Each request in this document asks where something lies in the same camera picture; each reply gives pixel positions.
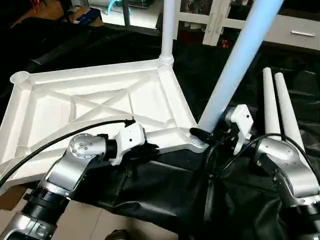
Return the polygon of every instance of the robot end effector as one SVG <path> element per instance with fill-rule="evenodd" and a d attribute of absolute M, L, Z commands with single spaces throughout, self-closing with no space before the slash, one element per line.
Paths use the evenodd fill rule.
<path fill-rule="evenodd" d="M 127 152 L 146 142 L 144 128 L 138 123 L 121 129 L 114 139 L 109 139 L 107 134 L 78 134 L 39 186 L 70 199 L 87 170 L 119 165 Z"/>
<path fill-rule="evenodd" d="M 238 130 L 236 155 L 251 138 L 253 120 L 246 105 L 228 111 L 225 121 Z M 253 161 L 271 177 L 286 208 L 307 206 L 320 202 L 320 186 L 316 175 L 298 150 L 290 143 L 273 138 L 263 138 L 255 147 Z"/>
<path fill-rule="evenodd" d="M 0 234 L 0 240 L 50 240 L 87 171 L 119 165 L 124 155 L 135 148 L 143 154 L 143 147 L 156 152 L 158 146 L 147 143 L 143 127 L 134 121 L 121 129 L 114 139 L 109 139 L 107 134 L 75 135 L 38 187 L 24 196 L 27 204 L 15 214 Z"/>

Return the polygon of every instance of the black fabric sheet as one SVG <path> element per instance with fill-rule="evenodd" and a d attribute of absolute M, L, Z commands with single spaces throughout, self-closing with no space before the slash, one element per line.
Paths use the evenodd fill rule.
<path fill-rule="evenodd" d="M 85 31 L 88 36 L 82 44 L 34 65 L 32 60 Z M 9 76 L 14 72 L 148 60 L 157 58 L 161 51 L 160 37 L 40 19 L 28 19 L 2 36 L 1 47 L 6 49 L 2 55 L 6 62 L 1 66 L 3 113 L 12 89 Z M 174 72 L 196 120 L 203 112 L 230 51 L 174 43 Z M 273 73 L 284 73 L 305 150 L 320 176 L 319 59 L 314 53 L 262 46 L 230 105 L 247 104 L 257 133 L 263 134 L 262 69 L 271 67 Z M 230 146 L 224 146 L 218 149 L 215 159 L 221 164 L 231 154 Z M 88 172 L 75 199 L 198 238 L 288 239 L 287 226 L 279 217 L 282 204 L 272 181 L 250 167 L 249 155 L 240 157 L 222 181 L 215 184 L 212 222 L 203 226 L 208 184 L 205 155 L 182 150 L 134 161 L 129 166 L 94 169 Z"/>

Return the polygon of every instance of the black cable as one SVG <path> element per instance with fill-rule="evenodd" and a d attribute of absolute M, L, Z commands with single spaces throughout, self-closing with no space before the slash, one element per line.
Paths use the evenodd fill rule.
<path fill-rule="evenodd" d="M 73 132 L 67 133 L 66 135 L 63 135 L 61 137 L 58 137 L 54 140 L 52 140 L 51 142 L 48 142 L 47 144 L 39 147 L 37 150 L 33 151 L 31 154 L 29 154 L 28 156 L 26 156 L 24 159 L 22 159 L 19 163 L 17 163 L 13 168 L 11 168 L 1 179 L 0 179 L 0 188 L 5 184 L 5 182 L 10 178 L 10 176 L 12 174 L 14 174 L 19 168 L 22 167 L 22 165 L 24 165 L 26 162 L 28 162 L 30 159 L 32 159 L 34 156 L 38 155 L 39 153 L 41 153 L 43 150 L 45 150 L 46 148 L 52 146 L 53 144 L 56 144 L 64 139 L 67 139 L 75 134 L 79 134 L 83 131 L 89 130 L 89 129 L 93 129 L 96 127 L 100 127 L 103 125 L 108 125 L 108 124 L 119 124 L 119 123 L 125 123 L 126 125 L 129 123 L 134 123 L 134 120 L 112 120 L 112 121 L 103 121 L 103 122 L 99 122 L 99 123 L 95 123 L 89 126 L 85 126 L 83 128 L 80 128 L 78 130 L 75 130 Z"/>
<path fill-rule="evenodd" d="M 226 141 L 230 140 L 233 136 L 227 136 L 222 138 L 220 141 L 218 141 L 214 146 L 211 146 L 206 158 L 205 158 L 205 170 L 209 178 L 213 177 L 213 173 L 211 172 L 213 169 L 210 169 L 210 163 L 211 163 L 211 158 L 213 153 L 215 152 L 216 148 L 219 147 L 220 145 L 224 144 Z"/>
<path fill-rule="evenodd" d="M 218 178 L 221 176 L 221 174 L 223 172 L 225 172 L 236 160 L 237 158 L 243 154 L 250 146 L 252 146 L 253 144 L 255 144 L 256 142 L 265 139 L 267 137 L 271 137 L 271 136 L 278 136 L 278 137 L 282 137 L 283 139 L 289 141 L 291 144 L 293 144 L 298 150 L 299 152 L 302 154 L 302 156 L 304 157 L 304 159 L 306 160 L 306 162 L 309 164 L 311 170 L 313 171 L 314 175 L 317 176 L 316 171 L 314 170 L 311 161 L 309 160 L 307 154 L 305 153 L 305 151 L 299 146 L 298 143 L 296 143 L 293 139 L 291 139 L 290 137 L 283 135 L 283 134 L 279 134 L 279 133 L 268 133 L 262 136 L 259 136 L 257 138 L 255 138 L 254 140 L 250 141 L 243 149 L 241 149 L 241 151 L 235 156 L 233 157 L 231 160 L 229 160 L 222 168 L 220 171 L 218 171 L 218 173 L 214 176 L 214 178 Z"/>

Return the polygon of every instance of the white cylindrical leg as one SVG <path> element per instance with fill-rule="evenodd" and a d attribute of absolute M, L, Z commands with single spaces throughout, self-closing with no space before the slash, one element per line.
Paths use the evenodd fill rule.
<path fill-rule="evenodd" d="M 175 13 L 175 1 L 164 0 L 160 60 L 165 64 L 172 64 L 174 62 L 172 48 L 174 43 Z"/>
<path fill-rule="evenodd" d="M 277 110 L 274 83 L 271 69 L 263 69 L 263 97 L 264 97 L 264 129 L 266 134 L 280 134 L 280 124 Z M 271 136 L 275 140 L 281 140 L 280 136 Z"/>
<path fill-rule="evenodd" d="M 283 0 L 255 0 L 220 78 L 205 107 L 198 128 L 212 132 L 244 77 Z"/>
<path fill-rule="evenodd" d="M 281 72 L 278 72 L 274 75 L 276 90 L 278 94 L 281 119 L 284 134 L 294 140 L 303 150 L 305 150 L 304 143 L 302 142 L 301 134 L 299 131 L 296 115 L 294 108 L 292 107 L 292 103 L 290 100 L 290 96 L 288 93 L 288 89 L 285 83 L 284 75 Z M 307 161 L 299 152 L 301 161 L 309 167 Z"/>

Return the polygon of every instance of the black joint housing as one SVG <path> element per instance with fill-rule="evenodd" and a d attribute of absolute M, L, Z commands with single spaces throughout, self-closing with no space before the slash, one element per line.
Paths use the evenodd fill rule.
<path fill-rule="evenodd" d="M 22 213 L 43 222 L 56 225 L 60 216 L 65 212 L 69 200 L 45 188 L 38 187 L 31 194 L 26 194 L 27 200 Z"/>
<path fill-rule="evenodd" d="M 106 150 L 104 160 L 115 159 L 117 157 L 118 145 L 116 140 L 109 139 L 108 134 L 98 134 L 97 136 L 104 138 Z"/>

